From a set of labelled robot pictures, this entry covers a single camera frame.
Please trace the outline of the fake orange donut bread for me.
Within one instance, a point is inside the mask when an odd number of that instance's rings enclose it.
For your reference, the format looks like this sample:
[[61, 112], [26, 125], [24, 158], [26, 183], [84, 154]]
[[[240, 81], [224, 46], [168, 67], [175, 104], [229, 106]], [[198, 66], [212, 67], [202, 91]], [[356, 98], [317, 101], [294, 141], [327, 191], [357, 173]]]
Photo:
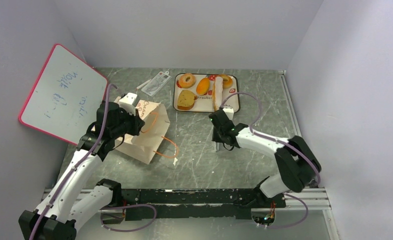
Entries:
[[185, 73], [180, 76], [177, 81], [177, 86], [179, 88], [188, 89], [194, 86], [196, 83], [196, 77], [192, 73]]

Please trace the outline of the fake bread slice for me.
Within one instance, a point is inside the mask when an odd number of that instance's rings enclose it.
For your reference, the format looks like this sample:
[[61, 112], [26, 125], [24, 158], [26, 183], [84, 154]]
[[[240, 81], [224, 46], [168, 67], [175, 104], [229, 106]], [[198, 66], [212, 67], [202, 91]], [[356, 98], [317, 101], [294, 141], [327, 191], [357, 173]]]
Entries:
[[195, 105], [198, 96], [190, 90], [182, 90], [177, 98], [177, 108], [181, 111], [188, 111]]

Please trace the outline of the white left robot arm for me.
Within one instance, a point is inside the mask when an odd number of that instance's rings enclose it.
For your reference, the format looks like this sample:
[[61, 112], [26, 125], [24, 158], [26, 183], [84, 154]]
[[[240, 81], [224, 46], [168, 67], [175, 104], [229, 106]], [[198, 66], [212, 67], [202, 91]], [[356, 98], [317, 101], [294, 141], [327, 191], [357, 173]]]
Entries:
[[79, 229], [104, 207], [124, 205], [121, 184], [100, 180], [91, 193], [76, 202], [94, 170], [115, 149], [115, 141], [125, 135], [139, 135], [145, 122], [138, 103], [103, 101], [80, 138], [73, 158], [51, 192], [33, 211], [25, 210], [18, 223], [26, 240], [73, 240]]

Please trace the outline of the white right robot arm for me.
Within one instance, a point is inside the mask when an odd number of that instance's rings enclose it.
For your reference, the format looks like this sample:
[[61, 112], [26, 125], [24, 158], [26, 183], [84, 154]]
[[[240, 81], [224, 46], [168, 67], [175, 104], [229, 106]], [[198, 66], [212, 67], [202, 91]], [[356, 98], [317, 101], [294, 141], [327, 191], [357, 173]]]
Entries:
[[253, 150], [275, 159], [278, 173], [255, 187], [254, 201], [258, 206], [267, 207], [279, 194], [300, 193], [310, 182], [320, 181], [321, 164], [301, 136], [276, 137], [247, 124], [234, 124], [226, 109], [211, 113], [209, 119], [213, 124], [214, 142]]

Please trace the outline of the beige paper bag orange handles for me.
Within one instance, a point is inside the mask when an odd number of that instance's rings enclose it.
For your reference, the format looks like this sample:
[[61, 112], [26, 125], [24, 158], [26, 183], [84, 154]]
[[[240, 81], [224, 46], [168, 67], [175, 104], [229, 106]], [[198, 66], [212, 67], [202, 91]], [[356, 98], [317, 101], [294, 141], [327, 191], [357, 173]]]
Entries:
[[[142, 163], [150, 164], [155, 155], [168, 159], [176, 159], [179, 147], [166, 133], [170, 127], [170, 120], [164, 104], [148, 100], [139, 100], [136, 106], [138, 116], [144, 121], [144, 126], [138, 136], [126, 134], [115, 140], [116, 151], [123, 153]], [[163, 141], [174, 146], [174, 154], [162, 153], [159, 147]]]

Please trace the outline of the fake long baguette bread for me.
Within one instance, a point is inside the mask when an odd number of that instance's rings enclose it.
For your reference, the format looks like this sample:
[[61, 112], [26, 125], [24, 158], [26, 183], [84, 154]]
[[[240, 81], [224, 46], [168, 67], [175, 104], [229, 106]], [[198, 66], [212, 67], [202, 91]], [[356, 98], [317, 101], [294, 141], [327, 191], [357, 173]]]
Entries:
[[223, 102], [223, 78], [218, 75], [214, 79], [213, 89], [212, 89], [212, 102], [213, 110], [217, 111], [220, 109]]

